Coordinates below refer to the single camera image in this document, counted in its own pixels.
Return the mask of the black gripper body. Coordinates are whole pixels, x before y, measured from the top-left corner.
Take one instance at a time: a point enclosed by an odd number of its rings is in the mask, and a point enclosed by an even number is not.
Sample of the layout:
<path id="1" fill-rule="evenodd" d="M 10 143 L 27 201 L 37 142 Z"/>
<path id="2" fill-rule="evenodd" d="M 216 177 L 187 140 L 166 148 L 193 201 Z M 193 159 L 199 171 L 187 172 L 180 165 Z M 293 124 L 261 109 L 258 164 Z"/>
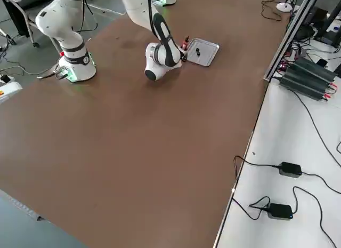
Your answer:
<path id="1" fill-rule="evenodd" d="M 178 47 L 181 55 L 181 61 L 186 62 L 187 61 L 187 46 L 186 45 L 181 45 Z"/>

